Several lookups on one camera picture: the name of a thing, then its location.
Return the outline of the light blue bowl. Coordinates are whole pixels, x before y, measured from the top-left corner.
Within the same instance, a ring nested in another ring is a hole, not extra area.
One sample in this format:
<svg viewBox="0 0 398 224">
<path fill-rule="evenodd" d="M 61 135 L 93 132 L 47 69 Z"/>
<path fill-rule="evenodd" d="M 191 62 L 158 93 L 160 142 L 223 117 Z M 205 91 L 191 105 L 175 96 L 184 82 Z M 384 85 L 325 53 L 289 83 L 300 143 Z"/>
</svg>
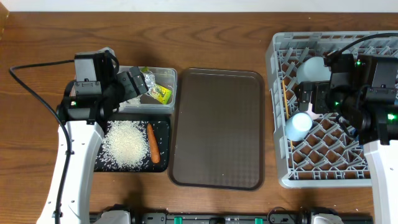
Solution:
<svg viewBox="0 0 398 224">
<path fill-rule="evenodd" d="M 329 81 L 331 72 L 324 64 L 323 57 L 312 57 L 305 61 L 296 73 L 298 83 Z"/>
</svg>

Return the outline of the foil snack wrapper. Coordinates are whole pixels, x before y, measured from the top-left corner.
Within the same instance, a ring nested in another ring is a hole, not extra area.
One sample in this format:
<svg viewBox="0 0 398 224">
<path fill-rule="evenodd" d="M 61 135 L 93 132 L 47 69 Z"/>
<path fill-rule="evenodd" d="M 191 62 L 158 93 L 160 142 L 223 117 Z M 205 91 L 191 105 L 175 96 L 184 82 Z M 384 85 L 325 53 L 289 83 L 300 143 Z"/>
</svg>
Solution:
<svg viewBox="0 0 398 224">
<path fill-rule="evenodd" d="M 154 73 L 150 71 L 148 67 L 142 68 L 141 72 L 144 75 L 146 85 L 149 89 L 147 95 L 151 96 L 153 99 L 157 100 L 163 105 L 166 105 L 172 95 L 172 91 L 162 85 L 157 84 Z"/>
</svg>

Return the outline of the pink cup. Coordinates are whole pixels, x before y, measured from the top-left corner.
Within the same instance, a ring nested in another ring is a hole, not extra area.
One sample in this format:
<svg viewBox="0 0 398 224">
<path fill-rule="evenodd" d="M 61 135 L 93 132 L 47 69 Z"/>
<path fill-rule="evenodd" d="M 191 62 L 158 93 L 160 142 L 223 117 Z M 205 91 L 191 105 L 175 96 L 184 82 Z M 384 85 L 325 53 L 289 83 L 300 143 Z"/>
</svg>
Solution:
<svg viewBox="0 0 398 224">
<path fill-rule="evenodd" d="M 322 114 L 317 114 L 312 111 L 313 105 L 311 103 L 308 104 L 308 110 L 306 110 L 306 114 L 311 117 L 312 120 L 316 120 L 321 117 Z"/>
</svg>

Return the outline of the light blue cup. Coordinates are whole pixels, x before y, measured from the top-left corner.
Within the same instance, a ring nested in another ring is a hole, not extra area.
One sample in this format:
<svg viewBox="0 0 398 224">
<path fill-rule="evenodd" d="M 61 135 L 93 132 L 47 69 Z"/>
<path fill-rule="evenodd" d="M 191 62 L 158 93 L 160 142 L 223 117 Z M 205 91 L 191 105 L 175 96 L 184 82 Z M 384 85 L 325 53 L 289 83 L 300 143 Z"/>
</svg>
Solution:
<svg viewBox="0 0 398 224">
<path fill-rule="evenodd" d="M 286 121 L 285 135 L 291 141 L 302 141 L 312 128 L 312 119 L 306 113 L 297 113 Z"/>
</svg>

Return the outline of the white cooked rice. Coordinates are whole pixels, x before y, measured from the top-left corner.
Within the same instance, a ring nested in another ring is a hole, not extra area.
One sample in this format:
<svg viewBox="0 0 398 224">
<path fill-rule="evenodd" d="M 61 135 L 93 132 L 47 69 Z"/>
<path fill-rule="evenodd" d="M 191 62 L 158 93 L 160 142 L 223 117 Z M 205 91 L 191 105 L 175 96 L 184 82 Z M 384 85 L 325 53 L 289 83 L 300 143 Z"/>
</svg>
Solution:
<svg viewBox="0 0 398 224">
<path fill-rule="evenodd" d="M 149 155 L 145 121 L 110 121 L 101 151 L 97 156 L 97 170 L 136 171 Z"/>
</svg>

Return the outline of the orange carrot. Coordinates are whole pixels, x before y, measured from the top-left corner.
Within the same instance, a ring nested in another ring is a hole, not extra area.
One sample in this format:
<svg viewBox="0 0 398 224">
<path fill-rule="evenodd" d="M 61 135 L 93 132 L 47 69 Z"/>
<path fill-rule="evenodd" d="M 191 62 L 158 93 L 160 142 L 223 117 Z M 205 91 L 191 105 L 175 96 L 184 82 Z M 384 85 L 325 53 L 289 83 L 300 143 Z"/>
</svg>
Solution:
<svg viewBox="0 0 398 224">
<path fill-rule="evenodd" d="M 155 138 L 153 127 L 150 123 L 147 124 L 147 137 L 150 147 L 150 158 L 154 164 L 160 162 L 160 152 Z"/>
</svg>

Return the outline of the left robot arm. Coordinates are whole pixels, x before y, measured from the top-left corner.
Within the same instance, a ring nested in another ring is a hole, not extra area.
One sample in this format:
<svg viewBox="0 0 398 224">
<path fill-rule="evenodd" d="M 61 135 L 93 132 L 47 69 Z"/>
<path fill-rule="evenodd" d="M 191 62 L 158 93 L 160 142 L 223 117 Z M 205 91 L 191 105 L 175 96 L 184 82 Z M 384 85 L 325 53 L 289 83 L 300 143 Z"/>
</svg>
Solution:
<svg viewBox="0 0 398 224">
<path fill-rule="evenodd" d="M 121 71 L 109 47 L 78 53 L 73 63 L 75 79 L 57 106 L 57 159 L 38 223 L 89 223 L 95 160 L 108 119 L 122 102 L 149 90 L 139 68 Z"/>
</svg>

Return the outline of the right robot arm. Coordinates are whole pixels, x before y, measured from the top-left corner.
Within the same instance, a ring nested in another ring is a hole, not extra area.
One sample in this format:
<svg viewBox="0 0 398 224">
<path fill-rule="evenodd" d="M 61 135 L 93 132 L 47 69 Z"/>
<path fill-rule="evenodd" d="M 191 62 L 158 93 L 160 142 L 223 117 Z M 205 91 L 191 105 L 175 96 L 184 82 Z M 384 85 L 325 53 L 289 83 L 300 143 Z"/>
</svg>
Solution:
<svg viewBox="0 0 398 224">
<path fill-rule="evenodd" d="M 300 111 L 336 113 L 356 130 L 371 174 L 376 223 L 397 223 L 397 58 L 339 54 L 324 57 L 328 81 L 295 88 Z"/>
</svg>

